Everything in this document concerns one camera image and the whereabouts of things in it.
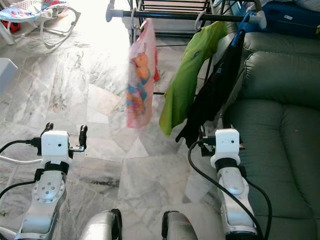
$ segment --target clothes drying rack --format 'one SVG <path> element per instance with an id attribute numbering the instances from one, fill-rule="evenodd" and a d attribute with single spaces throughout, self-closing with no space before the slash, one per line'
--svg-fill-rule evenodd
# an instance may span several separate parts
<path id="1" fill-rule="evenodd" d="M 121 10 L 115 8 L 115 0 L 110 0 L 107 11 L 106 21 L 110 22 L 113 17 L 129 17 L 133 23 L 132 18 L 139 19 L 139 25 L 141 26 L 145 18 L 152 19 L 173 19 L 173 20 L 195 20 L 195 32 L 196 26 L 199 21 L 202 21 L 201 27 L 206 24 L 206 21 L 213 23 L 214 21 L 221 22 L 241 22 L 243 16 L 225 15 L 225 13 L 232 8 L 233 5 L 239 4 L 242 6 L 246 2 L 252 2 L 255 5 L 257 14 L 251 15 L 245 20 L 249 23 L 259 23 L 260 27 L 266 25 L 266 18 L 262 11 L 262 5 L 260 0 L 135 0 L 136 8 L 134 7 L 134 0 L 127 0 L 130 10 Z M 219 14 L 214 14 L 214 8 L 220 7 Z M 131 24 L 130 30 L 130 43 L 134 42 L 135 30 L 134 25 Z M 194 33 L 171 33 L 171 32 L 155 32 L 157 37 L 173 37 L 173 38 L 192 38 Z M 210 66 L 212 63 L 212 57 L 209 59 L 208 67 L 206 69 L 205 79 L 206 82 L 210 72 Z M 155 95 L 163 95 L 163 92 L 154 92 Z"/>

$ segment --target sofa cushion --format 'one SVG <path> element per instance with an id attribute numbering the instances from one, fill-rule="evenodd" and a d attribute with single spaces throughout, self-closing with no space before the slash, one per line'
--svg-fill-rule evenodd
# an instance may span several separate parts
<path id="1" fill-rule="evenodd" d="M 320 59 L 258 51 L 245 61 L 241 98 L 266 99 L 320 110 Z"/>
<path id="2" fill-rule="evenodd" d="M 275 221 L 270 239 L 316 239 L 316 220 L 320 219 L 319 123 L 320 111 L 316 109 L 266 99 L 239 99 L 225 112 L 225 126 L 234 125 L 246 145 L 240 159 L 248 179 L 271 200 Z M 268 215 L 259 192 L 250 188 L 249 200 L 256 215 Z M 297 233 L 283 238 L 287 231 Z"/>
<path id="3" fill-rule="evenodd" d="M 265 32 L 248 32 L 244 39 L 247 55 L 258 52 L 320 56 L 320 39 L 308 39 Z"/>

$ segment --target baby bouncer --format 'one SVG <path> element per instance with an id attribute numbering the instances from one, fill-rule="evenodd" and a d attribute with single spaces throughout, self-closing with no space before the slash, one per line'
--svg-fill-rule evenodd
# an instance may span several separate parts
<path id="1" fill-rule="evenodd" d="M 74 12 L 75 20 L 71 22 L 70 28 L 67 31 L 52 29 L 44 27 L 45 21 L 55 19 L 59 14 L 64 11 L 71 10 Z M 19 38 L 26 38 L 26 35 L 36 28 L 40 28 L 40 37 L 44 45 L 48 48 L 54 48 L 55 46 L 66 40 L 74 27 L 76 26 L 81 13 L 74 10 L 68 5 L 66 1 L 61 0 L 23 0 L 14 3 L 8 8 L 0 11 L 0 20 L 7 21 L 7 32 L 9 35 Z M 10 30 L 11 23 L 29 23 L 34 28 L 23 32 L 21 34 L 13 34 Z M 49 33 L 63 36 L 56 42 L 49 42 L 44 39 L 44 30 Z"/>

